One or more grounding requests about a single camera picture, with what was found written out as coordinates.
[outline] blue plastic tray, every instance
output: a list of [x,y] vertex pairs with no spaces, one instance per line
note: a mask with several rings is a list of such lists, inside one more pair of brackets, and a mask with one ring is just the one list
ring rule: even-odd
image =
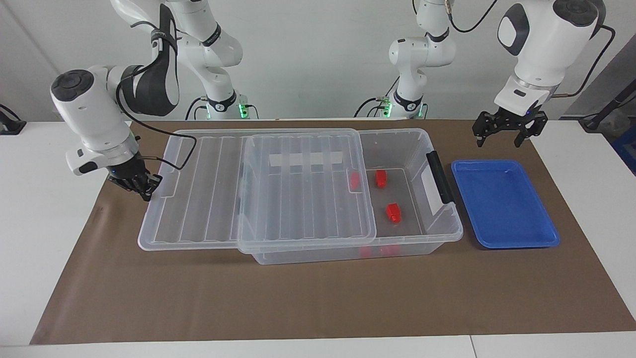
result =
[[452,164],[477,240],[487,248],[553,247],[560,242],[536,190],[516,161]]

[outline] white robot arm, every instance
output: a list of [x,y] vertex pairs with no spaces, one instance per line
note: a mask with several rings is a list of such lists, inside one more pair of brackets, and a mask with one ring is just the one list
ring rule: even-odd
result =
[[495,98],[499,111],[482,112],[473,125],[479,147],[499,131],[519,131],[516,147],[541,134],[548,120],[541,106],[604,19],[602,0],[524,0],[510,7],[497,37],[518,62]]
[[421,0],[417,24],[424,30],[424,37],[396,40],[389,49],[389,59],[399,70],[397,89],[389,94],[389,117],[415,117],[422,106],[427,80],[422,69],[446,66],[455,58],[444,0]]
[[68,71],[55,79],[50,92],[62,118],[81,138],[80,147],[66,155],[73,173],[83,175],[108,168],[111,182],[149,201],[162,178],[146,169],[137,138],[113,99],[126,112],[169,114],[179,102],[179,60],[203,81],[213,118],[245,118],[247,111],[242,107],[241,96],[220,68],[238,64],[242,49],[236,39],[221,30],[207,0],[171,1],[182,32],[188,32],[180,40],[184,43],[181,54],[177,52],[176,21],[166,5],[156,0],[111,2],[132,27],[142,25],[150,32],[151,64]]
[[[248,118],[249,113],[244,107],[247,98],[233,88],[229,74],[223,69],[240,64],[243,59],[240,43],[222,30],[207,0],[167,2],[182,32],[177,60],[202,82],[211,118]],[[153,14],[157,0],[111,0],[111,3],[130,25],[156,21]]]

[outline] white table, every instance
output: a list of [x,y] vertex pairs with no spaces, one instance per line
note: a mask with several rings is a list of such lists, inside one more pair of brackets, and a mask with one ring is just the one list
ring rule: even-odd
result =
[[[106,173],[75,177],[64,123],[0,137],[0,357],[636,357],[636,333],[28,345]],[[605,139],[549,122],[532,139],[636,317],[636,178]]]

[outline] transparent lid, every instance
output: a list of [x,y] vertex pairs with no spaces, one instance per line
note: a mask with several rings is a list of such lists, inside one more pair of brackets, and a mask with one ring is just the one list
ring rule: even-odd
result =
[[[308,139],[309,134],[317,134],[326,132],[322,137],[324,138],[315,144],[315,140]],[[276,226],[279,227],[279,234],[273,235],[272,225],[265,231],[265,236],[251,236],[245,237],[249,242],[245,245],[244,250],[252,250],[259,252],[274,252],[284,251],[285,248],[290,250],[300,250],[290,245],[291,240],[297,240],[301,245],[305,245],[306,242],[311,242],[309,248],[320,246],[322,243],[320,239],[335,240],[330,245],[340,245],[345,242],[348,245],[356,243],[368,243],[375,236],[375,221],[373,220],[373,213],[371,210],[371,203],[369,197],[368,183],[366,180],[366,172],[364,170],[364,162],[362,159],[362,146],[360,144],[360,138],[357,132],[352,129],[197,129],[197,130],[184,130],[178,131],[178,133],[189,134],[198,138],[198,145],[190,159],[190,163],[181,171],[176,171],[170,166],[162,164],[158,174],[163,176],[163,181],[153,194],[153,198],[146,210],[146,216],[144,217],[143,224],[139,233],[138,244],[146,251],[157,250],[198,250],[198,249],[215,249],[215,248],[237,248],[238,232],[239,232],[239,212],[242,207],[242,199],[239,199],[239,182],[243,177],[243,163],[246,158],[246,148],[250,148],[246,145],[248,141],[251,143],[267,141],[268,143],[278,142],[280,143],[303,143],[301,148],[307,146],[306,143],[310,143],[308,147],[308,159],[309,159],[309,171],[307,180],[312,185],[312,192],[309,194],[309,198],[312,197],[313,188],[315,187],[317,195],[321,191],[327,190],[327,185],[333,185],[333,193],[330,195],[336,200],[336,192],[340,193],[343,177],[339,174],[342,169],[348,171],[346,181],[351,181],[354,173],[359,175],[359,186],[357,189],[353,189],[350,192],[347,191],[346,196],[338,197],[337,201],[330,204],[330,210],[333,214],[327,214],[327,206],[325,200],[315,203],[315,212],[307,214],[307,219],[303,214],[303,209],[296,210],[295,205],[298,205],[298,198],[291,198],[291,194],[296,195],[297,190],[286,190],[283,195],[283,191],[278,189],[276,195],[280,196],[280,200],[287,200],[289,198],[289,205],[278,204],[278,208],[283,207],[284,211],[279,213],[279,216],[285,215],[285,217],[294,217],[294,220],[298,220],[299,216],[302,218],[303,234],[300,237],[297,234],[296,226],[293,226],[293,232],[286,234],[288,230],[287,224],[282,224],[282,221],[278,219]],[[291,133],[301,134],[299,136],[289,137],[289,139],[276,139],[276,136],[286,136]],[[271,139],[260,138],[260,136],[270,136]],[[304,138],[298,141],[292,138]],[[327,145],[328,157],[323,157],[322,153],[322,141]],[[183,162],[192,144],[190,140],[184,140],[183,138],[170,137],[168,144],[164,152],[164,158],[172,162]],[[271,152],[268,154],[268,158],[272,158],[270,168],[259,168],[263,173],[265,169],[271,171],[272,174],[278,170],[282,183],[283,170],[287,173],[289,170],[289,176],[286,176],[286,180],[290,180],[291,183],[298,181],[297,173],[305,172],[305,166],[303,166],[305,154],[304,152],[290,152],[290,156],[283,156],[282,151],[284,148],[281,146],[279,152]],[[251,145],[249,150],[251,160],[250,170],[253,170],[254,158],[257,155],[256,147]],[[300,161],[301,165],[292,165]],[[324,163],[327,162],[327,169],[336,172],[332,174],[330,181],[321,181],[321,186],[318,187],[319,180],[323,180],[326,176],[322,175],[318,178],[318,167],[324,167]],[[244,190],[242,198],[250,200],[253,198],[253,192],[250,190]],[[302,193],[301,198],[305,198],[307,193]],[[293,215],[288,213],[291,208],[294,208]],[[253,208],[245,207],[245,210],[252,210]],[[245,214],[245,218],[249,223],[251,211]],[[345,224],[344,220],[353,220],[351,225]],[[311,232],[308,237],[305,237],[305,223],[311,224],[315,232]],[[349,239],[339,239],[339,233],[350,236]],[[259,248],[256,241],[267,240],[263,242],[263,248]],[[282,243],[282,248],[278,249],[276,241]]]
[[243,253],[373,241],[357,131],[257,134],[245,141],[243,152],[237,238]]

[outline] box handle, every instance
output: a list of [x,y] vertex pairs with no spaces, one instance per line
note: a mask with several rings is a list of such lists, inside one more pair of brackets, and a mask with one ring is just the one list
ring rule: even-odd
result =
[[437,151],[433,150],[431,153],[426,154],[426,159],[428,159],[429,165],[431,166],[431,172],[435,179],[435,185],[438,188],[441,202],[444,204],[448,204],[451,201],[454,202],[455,199],[453,198],[453,193],[450,191],[450,185],[444,174],[444,167],[439,161]]

